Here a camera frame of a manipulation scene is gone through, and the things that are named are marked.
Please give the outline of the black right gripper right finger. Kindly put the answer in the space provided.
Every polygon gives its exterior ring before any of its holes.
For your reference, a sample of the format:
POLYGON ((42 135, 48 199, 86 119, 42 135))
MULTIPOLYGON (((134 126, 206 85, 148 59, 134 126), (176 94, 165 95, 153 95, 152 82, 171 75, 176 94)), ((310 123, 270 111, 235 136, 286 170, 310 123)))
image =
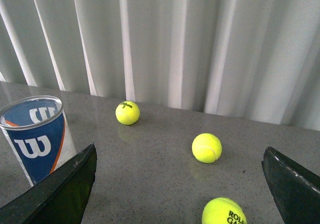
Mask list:
POLYGON ((285 224, 320 222, 320 177, 268 147, 261 162, 273 200, 285 224))

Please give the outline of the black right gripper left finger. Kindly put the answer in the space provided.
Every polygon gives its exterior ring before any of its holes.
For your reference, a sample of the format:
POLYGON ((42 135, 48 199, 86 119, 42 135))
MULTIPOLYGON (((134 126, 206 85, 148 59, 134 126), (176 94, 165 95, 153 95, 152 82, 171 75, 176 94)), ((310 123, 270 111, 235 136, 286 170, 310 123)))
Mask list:
POLYGON ((2 224, 79 224, 95 182, 94 144, 0 209, 2 224))

